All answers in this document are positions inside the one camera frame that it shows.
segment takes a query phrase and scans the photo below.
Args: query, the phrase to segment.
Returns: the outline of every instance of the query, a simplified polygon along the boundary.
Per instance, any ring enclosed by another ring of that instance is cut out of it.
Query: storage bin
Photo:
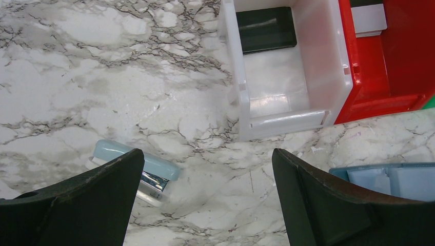
[[[339,0],[353,89],[336,124],[421,109],[435,95],[435,1],[384,0],[387,29],[356,38]]]
[[[294,48],[243,55],[236,12],[291,7]],[[337,0],[222,0],[219,36],[232,65],[239,139],[333,125],[352,89]]]

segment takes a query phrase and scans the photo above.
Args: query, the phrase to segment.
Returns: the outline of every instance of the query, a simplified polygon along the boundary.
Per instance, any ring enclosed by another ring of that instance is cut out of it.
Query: marble countertop
[[[289,245],[271,154],[327,171],[435,161],[435,110],[237,142],[216,0],[0,2],[0,197],[86,171],[102,138],[176,162],[125,245]]]

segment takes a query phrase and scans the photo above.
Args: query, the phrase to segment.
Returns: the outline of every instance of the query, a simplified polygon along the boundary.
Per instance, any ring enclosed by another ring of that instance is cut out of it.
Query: red plastic
[[[435,95],[435,1],[384,0],[388,28],[356,38],[339,0],[353,89],[336,124],[421,109]]]

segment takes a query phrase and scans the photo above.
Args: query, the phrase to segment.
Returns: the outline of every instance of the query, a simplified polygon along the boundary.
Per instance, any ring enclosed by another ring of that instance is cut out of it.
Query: white bin
[[[243,55],[236,12],[291,7],[298,44]],[[338,0],[222,0],[239,140],[333,125],[352,90]]]

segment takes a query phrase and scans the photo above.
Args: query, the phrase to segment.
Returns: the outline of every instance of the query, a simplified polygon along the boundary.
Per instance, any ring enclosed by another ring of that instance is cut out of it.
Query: black object
[[[290,7],[237,12],[243,54],[295,47]]]
[[[375,4],[383,4],[383,3],[384,0],[350,0],[350,6],[352,8],[375,5]]]
[[[122,245],[144,155],[135,149],[98,168],[0,200],[0,245]]]
[[[285,150],[272,165],[291,246],[435,245],[435,202],[356,186]]]

